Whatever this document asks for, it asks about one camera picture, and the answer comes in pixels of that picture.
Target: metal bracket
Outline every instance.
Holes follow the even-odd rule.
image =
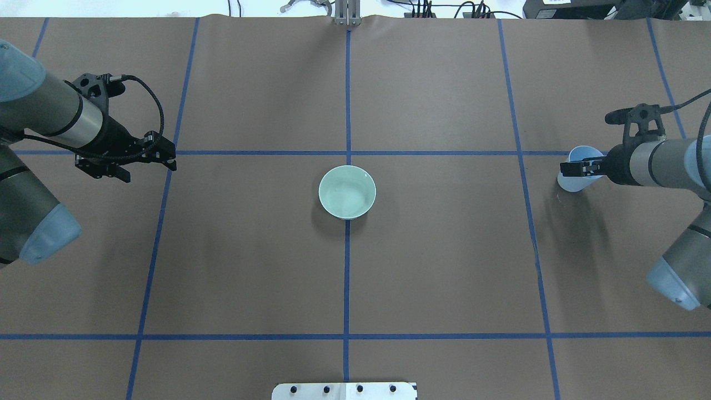
[[[361,382],[279,384],[272,400],[417,400],[417,384],[409,382]]]
[[[333,22],[339,26],[360,25],[360,0],[336,0]]]

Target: white mounting plate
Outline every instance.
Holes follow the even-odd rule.
[[[417,384],[407,382],[279,384],[272,391],[272,400],[417,400]]]

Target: grid line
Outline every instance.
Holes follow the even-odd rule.
[[[518,168],[521,174],[521,186],[523,187],[523,200],[526,205],[526,216],[528,217],[528,233],[533,245],[535,256],[535,269],[538,276],[538,296],[540,298],[540,309],[543,316],[543,327],[545,328],[545,341],[548,348],[548,362],[550,363],[550,375],[553,384],[553,394],[556,400],[560,400],[560,389],[558,386],[558,374],[555,366],[555,353],[553,351],[553,340],[550,336],[550,323],[548,322],[548,307],[545,301],[545,289],[543,287],[543,274],[540,269],[540,257],[538,256],[538,241],[535,236],[535,225],[533,223],[533,212],[531,211],[530,197],[528,195],[528,182],[526,181],[526,170],[523,163],[523,151],[521,150],[521,139],[518,134],[518,121],[516,120],[516,107],[513,101],[513,89],[511,87],[511,76],[508,70],[508,59],[506,57],[506,40],[503,35],[501,20],[496,20],[498,24],[498,37],[501,42],[501,57],[503,61],[503,72],[506,76],[506,90],[508,91],[508,105],[511,112],[511,123],[513,125],[513,136],[516,140],[516,152],[518,153]]]
[[[351,30],[346,30],[346,164],[351,165]],[[351,222],[345,223],[343,238],[343,381],[351,380]]]
[[[343,340],[340,333],[304,334],[146,334],[142,341],[277,341],[277,340]],[[711,331],[629,331],[629,332],[522,332],[522,333],[349,333],[350,340],[531,340],[546,339],[644,339],[644,338],[685,338],[708,337]],[[117,341],[137,340],[138,334],[75,334],[75,333],[7,333],[0,334],[0,340],[96,340]]]
[[[44,34],[47,31],[47,25],[49,24],[49,18],[45,18],[42,23],[42,29],[40,29],[40,36],[37,37],[37,43],[35,43],[35,48],[32,50],[32,58],[37,58],[37,53],[40,51],[40,46],[42,46],[42,39],[44,39]]]
[[[657,59],[657,67],[659,67],[659,75],[662,77],[662,83],[664,84],[664,90],[667,92],[667,97],[669,98],[669,103],[671,105],[676,105],[674,102],[674,96],[671,94],[671,88],[669,87],[669,82],[666,79],[666,74],[664,73],[664,65],[662,65],[662,59],[659,56],[659,48],[657,47],[657,39],[654,36],[654,30],[652,29],[652,20],[647,17],[647,31],[649,31],[649,38],[652,41],[652,48],[654,49],[654,56]],[[684,132],[684,127],[681,125],[681,117],[679,117],[679,112],[674,110],[674,118],[676,119],[676,125],[679,126],[679,133],[682,139],[686,139],[686,133]]]
[[[69,150],[14,150],[17,155],[74,155]],[[525,156],[567,156],[567,150],[522,150]],[[176,150],[181,156],[518,156],[515,150]]]
[[[190,44],[190,53],[188,54],[188,65],[186,66],[185,78],[183,79],[183,91],[181,93],[180,106],[178,108],[178,117],[176,121],[175,135],[173,142],[178,145],[180,138],[180,128],[183,119],[183,109],[185,108],[185,99],[188,94],[188,85],[190,84],[190,71],[193,63],[193,55],[195,54],[195,44],[198,37],[198,29],[200,28],[200,19],[195,19],[193,26],[193,37]],[[161,200],[161,209],[158,215],[158,226],[156,227],[156,238],[153,243],[153,252],[151,254],[151,264],[148,269],[148,278],[146,279],[146,290],[144,292],[143,306],[141,307],[141,317],[139,320],[138,334],[136,338],[136,346],[134,348],[134,356],[131,363],[131,373],[129,375],[128,387],[126,389],[126,400],[131,400],[133,396],[134,383],[136,381],[136,372],[138,371],[138,361],[141,354],[141,344],[143,342],[144,329],[146,326],[146,315],[148,314],[148,305],[151,298],[151,287],[153,285],[153,277],[156,270],[156,259],[158,258],[158,248],[161,242],[161,233],[163,231],[163,222],[166,215],[166,206],[168,203],[168,193],[171,186],[171,178],[173,172],[168,170],[166,173],[166,183],[163,188],[163,199]]]

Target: light blue robot joint cap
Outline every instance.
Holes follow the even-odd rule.
[[[39,264],[58,252],[82,233],[77,220],[64,204],[59,203],[37,225],[20,251],[20,259]]]
[[[0,102],[29,95],[42,85],[46,76],[42,63],[0,39]]]

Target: table surface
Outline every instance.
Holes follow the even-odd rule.
[[[577,194],[558,163],[610,110],[711,85],[711,25],[368,17],[2,19],[58,77],[131,73],[178,171],[94,180],[12,148],[82,224],[0,270],[3,399],[268,399],[293,381],[415,381],[422,399],[705,398],[711,315],[644,280],[696,216],[686,191]],[[695,134],[705,104],[668,115]],[[130,85],[112,116],[155,129]],[[320,178],[367,170],[344,222]]]

